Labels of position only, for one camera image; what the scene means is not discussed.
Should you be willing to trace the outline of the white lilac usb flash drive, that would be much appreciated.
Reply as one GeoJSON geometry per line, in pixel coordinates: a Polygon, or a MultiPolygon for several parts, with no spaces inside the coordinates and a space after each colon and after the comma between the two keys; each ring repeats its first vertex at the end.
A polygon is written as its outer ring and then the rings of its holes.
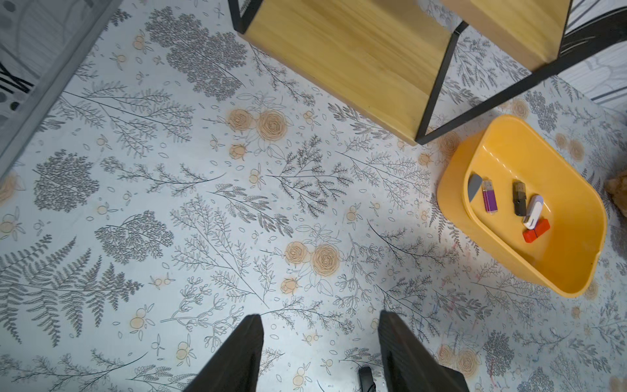
{"type": "Polygon", "coordinates": [[[524,217],[523,225],[526,229],[534,229],[541,218],[544,207],[544,199],[540,194],[535,194],[527,205],[527,215],[524,217]]]}

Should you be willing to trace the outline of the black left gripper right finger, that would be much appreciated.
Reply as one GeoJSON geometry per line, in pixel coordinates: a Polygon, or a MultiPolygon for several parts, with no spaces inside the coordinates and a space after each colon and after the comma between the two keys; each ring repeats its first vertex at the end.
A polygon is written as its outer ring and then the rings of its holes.
{"type": "Polygon", "coordinates": [[[442,366],[394,312],[380,312],[381,359],[389,391],[467,391],[465,377],[442,366]]]}

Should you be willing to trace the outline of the grey usb flash drive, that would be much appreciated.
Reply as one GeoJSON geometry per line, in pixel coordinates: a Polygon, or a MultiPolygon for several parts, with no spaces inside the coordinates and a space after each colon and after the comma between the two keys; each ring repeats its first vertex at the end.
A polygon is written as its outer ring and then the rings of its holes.
{"type": "Polygon", "coordinates": [[[468,180],[467,193],[468,199],[472,202],[483,184],[483,178],[476,173],[472,173],[468,180]]]}

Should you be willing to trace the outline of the black usb flash drive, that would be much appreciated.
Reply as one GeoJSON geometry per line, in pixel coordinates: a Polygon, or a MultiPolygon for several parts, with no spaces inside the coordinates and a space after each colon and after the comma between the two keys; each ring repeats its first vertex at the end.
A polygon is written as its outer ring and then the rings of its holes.
{"type": "Polygon", "coordinates": [[[370,367],[361,367],[358,370],[359,385],[361,392],[376,392],[377,385],[374,381],[372,369],[370,367]]]}

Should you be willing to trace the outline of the purple usb flash drive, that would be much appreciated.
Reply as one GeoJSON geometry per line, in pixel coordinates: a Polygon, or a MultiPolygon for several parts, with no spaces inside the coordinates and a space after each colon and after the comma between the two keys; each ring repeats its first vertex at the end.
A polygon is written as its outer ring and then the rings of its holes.
{"type": "Polygon", "coordinates": [[[492,181],[484,180],[482,184],[482,190],[485,211],[489,214],[494,214],[498,212],[496,193],[492,181]]]}

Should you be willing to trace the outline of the red usb flash drive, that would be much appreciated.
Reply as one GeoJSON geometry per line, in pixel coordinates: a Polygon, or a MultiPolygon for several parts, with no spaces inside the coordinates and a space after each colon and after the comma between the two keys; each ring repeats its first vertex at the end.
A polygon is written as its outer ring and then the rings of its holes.
{"type": "Polygon", "coordinates": [[[526,243],[533,243],[551,228],[550,222],[546,219],[540,219],[534,229],[524,230],[523,239],[526,243]]]}

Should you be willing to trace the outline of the dark brown usb flash drive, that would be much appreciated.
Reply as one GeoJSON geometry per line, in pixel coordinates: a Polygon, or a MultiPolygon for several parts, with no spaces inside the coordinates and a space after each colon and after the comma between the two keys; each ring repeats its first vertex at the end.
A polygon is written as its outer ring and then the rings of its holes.
{"type": "Polygon", "coordinates": [[[527,215],[527,192],[522,181],[513,182],[513,204],[516,216],[525,217],[527,215]]]}

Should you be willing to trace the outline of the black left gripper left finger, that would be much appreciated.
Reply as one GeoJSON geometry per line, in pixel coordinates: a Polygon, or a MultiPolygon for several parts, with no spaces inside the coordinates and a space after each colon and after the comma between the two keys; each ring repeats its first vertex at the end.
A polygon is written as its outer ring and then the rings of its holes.
{"type": "Polygon", "coordinates": [[[261,316],[245,316],[185,392],[256,391],[263,345],[261,316]]]}

